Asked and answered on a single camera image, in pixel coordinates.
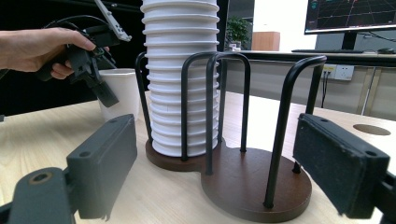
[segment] power outlet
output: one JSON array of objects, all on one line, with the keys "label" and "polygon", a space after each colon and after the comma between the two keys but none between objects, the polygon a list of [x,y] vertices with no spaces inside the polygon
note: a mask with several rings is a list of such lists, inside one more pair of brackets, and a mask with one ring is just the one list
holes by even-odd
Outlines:
[{"label": "power outlet", "polygon": [[355,67],[353,65],[337,65],[337,68],[335,69],[334,79],[348,81],[352,80],[354,68]]},{"label": "power outlet", "polygon": [[330,64],[330,63],[324,64],[321,77],[334,79],[336,68],[337,68],[337,64]]}]

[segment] wooden base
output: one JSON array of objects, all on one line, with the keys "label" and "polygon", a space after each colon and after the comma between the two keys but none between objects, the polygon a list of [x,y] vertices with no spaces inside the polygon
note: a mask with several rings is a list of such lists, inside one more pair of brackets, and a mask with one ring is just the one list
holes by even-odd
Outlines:
[{"label": "wooden base", "polygon": [[205,175],[205,155],[181,161],[158,153],[147,141],[146,155],[155,165],[178,172],[201,172],[206,195],[230,214],[256,222],[284,222],[299,216],[309,204],[312,186],[308,175],[291,171],[294,162],[280,160],[274,207],[263,206],[272,153],[248,148],[229,148],[225,142],[213,150],[213,175]]}]

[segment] wooden table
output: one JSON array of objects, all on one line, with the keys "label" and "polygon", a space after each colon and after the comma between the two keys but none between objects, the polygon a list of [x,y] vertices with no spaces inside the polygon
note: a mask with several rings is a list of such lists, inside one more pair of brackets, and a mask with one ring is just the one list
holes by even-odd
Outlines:
[{"label": "wooden table", "polygon": [[[238,147],[242,118],[242,95],[227,93],[223,137],[229,147]],[[250,97],[247,146],[271,150],[278,101]],[[292,146],[297,117],[303,105],[292,105],[283,156],[293,160]],[[395,156],[396,122],[316,108],[315,115],[332,120],[375,147]],[[0,122],[0,204],[12,201],[16,183],[25,175],[45,167],[66,167],[65,157],[105,121],[98,102],[52,108],[6,117]],[[387,129],[391,135],[363,133],[353,128],[364,123]],[[200,173],[171,172],[153,165],[146,157],[148,140],[143,114],[136,122],[138,155],[127,176],[107,223],[254,223],[234,217],[216,207],[201,187]],[[396,162],[389,169],[395,174]],[[378,223],[375,211],[370,220],[338,216],[325,194],[314,183],[311,202],[304,213],[287,223]],[[77,223],[105,223],[80,220]]]}]

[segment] finger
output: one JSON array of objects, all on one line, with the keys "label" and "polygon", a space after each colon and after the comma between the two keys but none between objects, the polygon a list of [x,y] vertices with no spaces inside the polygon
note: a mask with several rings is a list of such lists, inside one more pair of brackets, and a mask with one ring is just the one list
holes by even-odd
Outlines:
[{"label": "finger", "polygon": [[70,63],[69,60],[67,60],[67,61],[64,63],[64,65],[66,65],[66,66],[69,67],[69,68],[72,68],[72,64]]},{"label": "finger", "polygon": [[79,33],[65,28],[50,28],[56,29],[55,33],[60,38],[60,44],[73,44],[85,50],[93,50],[96,46],[87,37]]},{"label": "finger", "polygon": [[50,71],[50,74],[56,79],[65,79],[65,78],[67,78],[67,76],[65,76],[63,74],[60,74],[60,73],[57,73],[54,70]]},{"label": "finger", "polygon": [[73,72],[74,72],[73,69],[71,69],[63,64],[55,63],[52,66],[51,75],[55,78],[65,79],[66,77],[73,74]]}]

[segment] monitor screen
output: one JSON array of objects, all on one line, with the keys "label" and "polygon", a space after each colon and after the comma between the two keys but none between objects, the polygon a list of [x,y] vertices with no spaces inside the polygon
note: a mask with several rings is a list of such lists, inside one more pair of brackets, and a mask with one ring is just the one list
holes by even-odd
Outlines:
[{"label": "monitor screen", "polygon": [[396,29],[396,0],[308,0],[308,34]]}]

